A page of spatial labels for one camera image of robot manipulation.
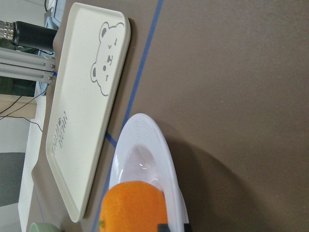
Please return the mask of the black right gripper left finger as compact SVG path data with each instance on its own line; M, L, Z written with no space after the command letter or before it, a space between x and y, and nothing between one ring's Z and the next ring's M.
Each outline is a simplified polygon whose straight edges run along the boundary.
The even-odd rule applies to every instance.
M168 224L158 224L157 231L158 232L169 232L169 225Z

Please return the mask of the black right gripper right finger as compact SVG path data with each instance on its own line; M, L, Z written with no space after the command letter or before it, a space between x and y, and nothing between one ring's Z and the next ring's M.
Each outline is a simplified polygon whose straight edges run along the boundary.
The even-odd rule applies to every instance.
M190 223L183 224L184 232L192 232L192 227Z

